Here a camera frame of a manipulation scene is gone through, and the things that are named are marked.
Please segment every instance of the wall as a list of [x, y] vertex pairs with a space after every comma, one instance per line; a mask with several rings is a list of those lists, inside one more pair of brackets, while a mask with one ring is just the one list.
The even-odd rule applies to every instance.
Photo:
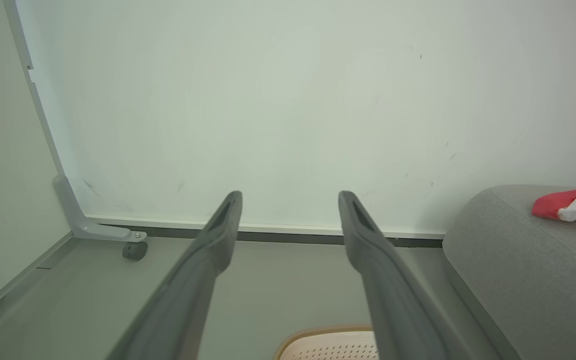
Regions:
[[70, 231], [56, 175], [0, 0], [0, 289]]
[[335, 232], [346, 189], [440, 235], [487, 187], [576, 186], [576, 2], [18, 3], [108, 223], [199, 226], [238, 189], [246, 229]]

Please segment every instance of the beige basket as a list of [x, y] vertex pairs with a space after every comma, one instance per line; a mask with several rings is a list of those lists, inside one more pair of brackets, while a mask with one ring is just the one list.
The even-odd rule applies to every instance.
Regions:
[[286, 339], [273, 360], [377, 360], [370, 325], [339, 325], [299, 331]]

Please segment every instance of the gray sofa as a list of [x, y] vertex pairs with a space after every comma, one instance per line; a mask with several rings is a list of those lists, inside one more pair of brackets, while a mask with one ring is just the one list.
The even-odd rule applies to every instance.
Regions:
[[505, 360], [576, 360], [576, 223], [531, 214], [568, 190], [492, 187], [443, 240], [450, 282]]

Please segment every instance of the small wheel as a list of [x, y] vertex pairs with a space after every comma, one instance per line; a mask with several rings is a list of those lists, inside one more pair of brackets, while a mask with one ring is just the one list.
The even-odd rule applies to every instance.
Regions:
[[139, 261], [146, 256], [146, 251], [148, 251], [148, 244], [143, 241], [138, 243], [126, 243], [123, 246], [121, 255], [123, 255], [125, 259]]

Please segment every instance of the gray floor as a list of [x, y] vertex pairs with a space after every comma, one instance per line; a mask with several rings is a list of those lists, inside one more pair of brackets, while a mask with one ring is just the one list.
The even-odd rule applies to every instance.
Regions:
[[[121, 257], [123, 243], [78, 241], [0, 307], [0, 359], [104, 359], [189, 243], [154, 237], [146, 257], [131, 262]], [[446, 281], [442, 249], [396, 251], [485, 355], [487, 339]], [[199, 359], [269, 360], [299, 330], [368, 322], [361, 278], [343, 246], [239, 241], [217, 279]]]

